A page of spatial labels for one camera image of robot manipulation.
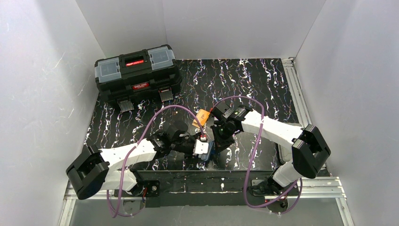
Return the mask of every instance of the red logo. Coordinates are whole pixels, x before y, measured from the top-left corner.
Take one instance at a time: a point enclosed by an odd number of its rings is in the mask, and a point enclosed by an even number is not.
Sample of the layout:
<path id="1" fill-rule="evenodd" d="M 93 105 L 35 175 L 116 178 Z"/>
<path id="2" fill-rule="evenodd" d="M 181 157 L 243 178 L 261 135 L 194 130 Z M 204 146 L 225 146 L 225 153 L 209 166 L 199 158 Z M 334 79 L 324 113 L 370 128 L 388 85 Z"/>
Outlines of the red logo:
<path id="1" fill-rule="evenodd" d="M 142 88 L 145 88 L 145 87 L 147 87 L 149 85 L 150 84 L 148 82 L 144 82 L 144 83 L 141 83 L 141 84 L 134 85 L 133 89 L 142 89 Z"/>

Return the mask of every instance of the toolbox lid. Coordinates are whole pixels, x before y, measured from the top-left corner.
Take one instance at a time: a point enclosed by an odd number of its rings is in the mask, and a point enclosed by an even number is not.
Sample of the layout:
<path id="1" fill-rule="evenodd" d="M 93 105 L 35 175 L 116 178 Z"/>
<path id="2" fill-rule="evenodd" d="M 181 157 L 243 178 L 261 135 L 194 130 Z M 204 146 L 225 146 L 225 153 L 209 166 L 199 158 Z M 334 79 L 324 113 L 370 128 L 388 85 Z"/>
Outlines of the toolbox lid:
<path id="1" fill-rule="evenodd" d="M 172 59 L 175 59 L 175 55 L 173 54 L 173 50 L 168 49 L 166 46 L 149 49 L 148 55 L 150 55 L 153 70 L 173 66 Z"/>
<path id="2" fill-rule="evenodd" d="M 122 78 L 119 69 L 118 57 L 99 61 L 97 67 L 94 68 L 95 76 L 100 83 Z"/>

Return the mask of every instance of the metal frame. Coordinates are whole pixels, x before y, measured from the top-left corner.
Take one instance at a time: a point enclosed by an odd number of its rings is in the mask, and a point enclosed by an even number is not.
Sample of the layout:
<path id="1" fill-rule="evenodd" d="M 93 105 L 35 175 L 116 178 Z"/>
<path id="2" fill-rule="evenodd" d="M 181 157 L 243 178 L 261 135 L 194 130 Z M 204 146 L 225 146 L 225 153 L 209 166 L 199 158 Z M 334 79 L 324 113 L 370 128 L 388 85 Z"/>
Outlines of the metal frame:
<path id="1" fill-rule="evenodd" d="M 302 126 L 306 126 L 311 123 L 311 120 L 305 100 L 302 96 L 302 90 L 296 73 L 294 59 L 283 59 L 282 62 L 299 122 Z M 275 196 L 265 196 L 265 199 L 272 198 L 275 198 Z M 294 199 L 297 198 L 297 196 L 289 196 L 288 198 Z M 348 205 L 346 204 L 346 194 L 342 188 L 339 177 L 317 177 L 315 179 L 303 178 L 301 198 L 335 198 L 341 213 L 343 224 L 345 226 L 354 225 Z M 58 223 L 59 226 L 69 226 L 77 199 L 78 197 L 76 196 L 75 191 L 71 184 L 68 183 L 64 196 L 64 206 Z M 89 199 L 106 200 L 106 192 L 100 191 Z M 140 200 L 141 197 L 125 197 L 124 199 Z"/>

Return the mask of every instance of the black toolbox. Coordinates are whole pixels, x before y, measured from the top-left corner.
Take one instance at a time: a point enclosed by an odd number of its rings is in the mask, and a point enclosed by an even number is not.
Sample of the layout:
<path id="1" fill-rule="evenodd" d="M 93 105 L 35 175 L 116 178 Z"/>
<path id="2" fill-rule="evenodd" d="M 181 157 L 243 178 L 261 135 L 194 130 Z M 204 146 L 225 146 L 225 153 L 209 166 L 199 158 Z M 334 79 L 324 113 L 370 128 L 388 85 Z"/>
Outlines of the black toolbox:
<path id="1" fill-rule="evenodd" d="M 171 100 L 182 83 L 169 45 L 97 60 L 95 75 L 100 98 L 122 112 L 144 99 Z"/>

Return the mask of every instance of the white plastic part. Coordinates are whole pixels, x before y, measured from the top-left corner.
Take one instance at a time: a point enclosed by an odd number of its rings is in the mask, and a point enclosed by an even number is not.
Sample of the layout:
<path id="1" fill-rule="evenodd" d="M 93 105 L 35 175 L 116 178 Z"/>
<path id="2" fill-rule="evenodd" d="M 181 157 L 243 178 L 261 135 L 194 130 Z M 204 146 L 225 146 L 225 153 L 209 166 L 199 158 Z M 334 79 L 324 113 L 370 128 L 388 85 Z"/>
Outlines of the white plastic part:
<path id="1" fill-rule="evenodd" d="M 251 111 L 245 116 L 245 120 L 241 124 L 244 132 L 258 134 L 261 122 L 261 114 L 257 111 Z M 291 149 L 292 139 L 298 138 L 301 133 L 302 130 L 299 126 L 288 125 L 267 116 L 263 118 L 262 137 L 285 148 Z"/>
<path id="2" fill-rule="evenodd" d="M 119 189 L 119 184 L 120 184 L 120 171 L 109 172 L 100 190 Z M 130 172 L 130 170 L 125 170 L 122 190 L 130 191 L 136 184 L 137 184 L 136 177 L 133 175 L 133 173 Z"/>
<path id="3" fill-rule="evenodd" d="M 200 140 L 195 140 L 194 154 L 207 154 L 209 144 L 207 142 L 201 142 Z"/>
<path id="4" fill-rule="evenodd" d="M 117 148 L 110 149 L 101 149 L 103 152 L 101 153 L 104 161 L 108 161 L 110 165 L 108 166 L 109 173 L 112 173 L 120 168 L 122 168 L 123 160 L 126 157 L 126 154 L 137 144 L 126 145 Z M 132 151 L 130 154 L 128 161 L 126 162 L 126 166 L 130 166 L 136 164 L 138 162 L 143 161 L 151 161 L 154 159 L 156 151 L 154 151 L 154 145 L 148 140 L 142 140 L 140 145 Z"/>
<path id="5" fill-rule="evenodd" d="M 292 164 L 291 160 L 277 169 L 273 175 L 273 180 L 276 181 L 280 186 L 286 187 L 301 177 L 302 175 L 294 169 L 294 165 Z"/>

